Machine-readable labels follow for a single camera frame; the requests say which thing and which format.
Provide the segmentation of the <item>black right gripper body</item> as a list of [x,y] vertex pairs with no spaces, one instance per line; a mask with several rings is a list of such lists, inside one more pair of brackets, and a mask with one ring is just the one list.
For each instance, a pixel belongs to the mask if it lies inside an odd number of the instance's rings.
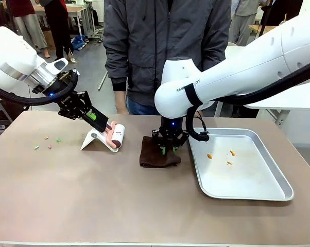
[[163,140],[177,140],[183,133],[182,124],[183,117],[174,119],[161,117],[159,134]]

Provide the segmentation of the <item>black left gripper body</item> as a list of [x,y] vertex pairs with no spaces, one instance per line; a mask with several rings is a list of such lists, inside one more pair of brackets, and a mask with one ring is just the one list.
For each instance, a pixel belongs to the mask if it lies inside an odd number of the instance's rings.
[[75,120],[82,118],[91,109],[92,103],[87,91],[72,91],[58,102],[60,116]]

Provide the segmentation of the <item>person's right hand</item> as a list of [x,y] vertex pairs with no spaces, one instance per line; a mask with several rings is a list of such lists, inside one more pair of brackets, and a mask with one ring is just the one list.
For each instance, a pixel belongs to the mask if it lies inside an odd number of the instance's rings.
[[117,114],[128,115],[129,112],[126,107],[126,92],[115,91],[114,95]]

